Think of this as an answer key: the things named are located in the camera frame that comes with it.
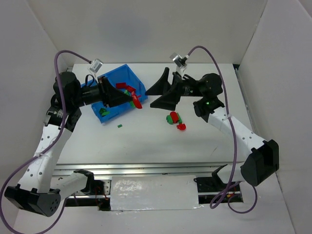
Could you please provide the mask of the red two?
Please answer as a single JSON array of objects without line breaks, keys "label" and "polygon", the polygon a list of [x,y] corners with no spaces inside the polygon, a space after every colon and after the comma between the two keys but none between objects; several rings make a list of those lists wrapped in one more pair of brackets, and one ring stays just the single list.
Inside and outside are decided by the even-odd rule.
[{"label": "red two", "polygon": [[126,89],[127,84],[125,82],[116,83],[116,88],[118,89]]}]

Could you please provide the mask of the large red green lego assembly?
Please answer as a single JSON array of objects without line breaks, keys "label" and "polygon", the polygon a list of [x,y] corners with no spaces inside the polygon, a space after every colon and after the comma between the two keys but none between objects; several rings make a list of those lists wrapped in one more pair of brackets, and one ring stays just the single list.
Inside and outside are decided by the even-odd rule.
[{"label": "large red green lego assembly", "polygon": [[166,116],[166,121],[170,125],[183,123],[179,113],[174,111],[170,112],[170,114]]}]

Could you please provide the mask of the small green lego brick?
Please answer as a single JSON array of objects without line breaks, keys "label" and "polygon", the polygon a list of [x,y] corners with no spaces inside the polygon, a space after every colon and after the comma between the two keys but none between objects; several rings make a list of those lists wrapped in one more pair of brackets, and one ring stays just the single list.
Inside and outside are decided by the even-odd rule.
[{"label": "small green lego brick", "polygon": [[105,113],[106,112],[106,109],[105,108],[100,108],[100,110],[99,110],[99,113],[102,115],[103,113]]}]

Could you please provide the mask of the red rounded lego brick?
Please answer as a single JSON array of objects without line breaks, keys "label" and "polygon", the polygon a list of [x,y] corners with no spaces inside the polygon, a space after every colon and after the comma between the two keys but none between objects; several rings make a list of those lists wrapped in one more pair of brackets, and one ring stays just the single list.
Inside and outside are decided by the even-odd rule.
[{"label": "red rounded lego brick", "polygon": [[136,89],[135,89],[134,87],[130,86],[130,85],[127,85],[127,86],[126,86],[126,90],[127,90],[128,92],[130,92],[130,93],[136,91]]}]

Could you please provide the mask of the red green rounded lego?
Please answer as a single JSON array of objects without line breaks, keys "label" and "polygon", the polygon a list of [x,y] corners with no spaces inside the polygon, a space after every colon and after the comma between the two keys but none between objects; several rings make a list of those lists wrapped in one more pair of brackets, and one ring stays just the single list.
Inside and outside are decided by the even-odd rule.
[{"label": "red green rounded lego", "polygon": [[142,109],[142,104],[139,101],[139,96],[135,94],[134,91],[131,92],[132,103],[137,109]]}]

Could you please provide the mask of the red round lego piece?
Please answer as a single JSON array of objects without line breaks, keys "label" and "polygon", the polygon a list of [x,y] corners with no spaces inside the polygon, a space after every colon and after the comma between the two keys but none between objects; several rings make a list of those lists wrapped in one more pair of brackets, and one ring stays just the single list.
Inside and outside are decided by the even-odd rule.
[{"label": "red round lego piece", "polygon": [[180,123],[176,126],[180,131],[186,130],[186,125],[184,123]]}]

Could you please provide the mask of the green square lego brick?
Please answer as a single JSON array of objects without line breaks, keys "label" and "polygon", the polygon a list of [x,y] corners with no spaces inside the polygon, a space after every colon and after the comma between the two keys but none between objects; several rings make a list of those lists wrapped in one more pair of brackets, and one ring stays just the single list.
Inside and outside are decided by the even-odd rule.
[{"label": "green square lego brick", "polygon": [[103,112],[103,113],[102,113],[102,116],[105,117],[105,116],[109,115],[109,113],[110,113],[110,112]]}]

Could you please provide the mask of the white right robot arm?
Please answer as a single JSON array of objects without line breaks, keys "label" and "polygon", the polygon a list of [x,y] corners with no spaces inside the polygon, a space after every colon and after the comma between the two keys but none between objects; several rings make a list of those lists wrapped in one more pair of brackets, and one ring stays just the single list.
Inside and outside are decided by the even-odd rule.
[{"label": "white right robot arm", "polygon": [[189,75],[181,76],[173,72],[173,81],[168,81],[169,68],[166,67],[160,79],[146,91],[147,96],[157,96],[150,106],[174,111],[181,97],[199,97],[193,102],[195,114],[214,126],[224,135],[236,137],[237,154],[244,158],[232,171],[232,165],[221,166],[213,176],[219,183],[245,181],[258,186],[279,169],[279,146],[276,141],[266,141],[253,133],[233,116],[218,99],[222,90],[222,79],[216,73],[205,74],[200,80]]}]

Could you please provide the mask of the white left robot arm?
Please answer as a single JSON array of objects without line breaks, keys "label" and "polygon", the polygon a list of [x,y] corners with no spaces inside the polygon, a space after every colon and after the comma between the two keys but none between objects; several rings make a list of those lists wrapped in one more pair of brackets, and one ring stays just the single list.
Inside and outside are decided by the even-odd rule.
[{"label": "white left robot arm", "polygon": [[51,186],[60,154],[81,116],[80,108],[96,102],[116,107],[132,100],[105,76],[99,77],[92,86],[82,86],[74,73],[62,72],[56,76],[53,89],[55,94],[32,162],[18,184],[8,186],[4,193],[17,208],[46,217],[51,217],[60,202],[71,194],[77,191],[89,194],[94,189],[94,174],[83,169],[74,170]]}]

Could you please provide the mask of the blue plastic divided bin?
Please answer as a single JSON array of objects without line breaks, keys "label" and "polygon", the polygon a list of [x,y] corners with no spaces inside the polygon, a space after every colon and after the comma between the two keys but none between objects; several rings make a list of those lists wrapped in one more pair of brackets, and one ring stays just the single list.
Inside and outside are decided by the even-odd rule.
[{"label": "blue plastic divided bin", "polygon": [[124,64],[97,78],[87,75],[81,86],[101,123],[106,123],[130,109],[141,109],[148,99],[143,82]]}]

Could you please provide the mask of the silver foil tape sheet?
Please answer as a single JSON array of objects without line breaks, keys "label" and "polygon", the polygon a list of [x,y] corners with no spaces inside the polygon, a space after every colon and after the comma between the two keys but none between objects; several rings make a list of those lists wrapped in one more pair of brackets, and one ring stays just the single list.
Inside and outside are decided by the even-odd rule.
[{"label": "silver foil tape sheet", "polygon": [[200,207],[194,175],[113,177],[112,211],[191,210]]}]

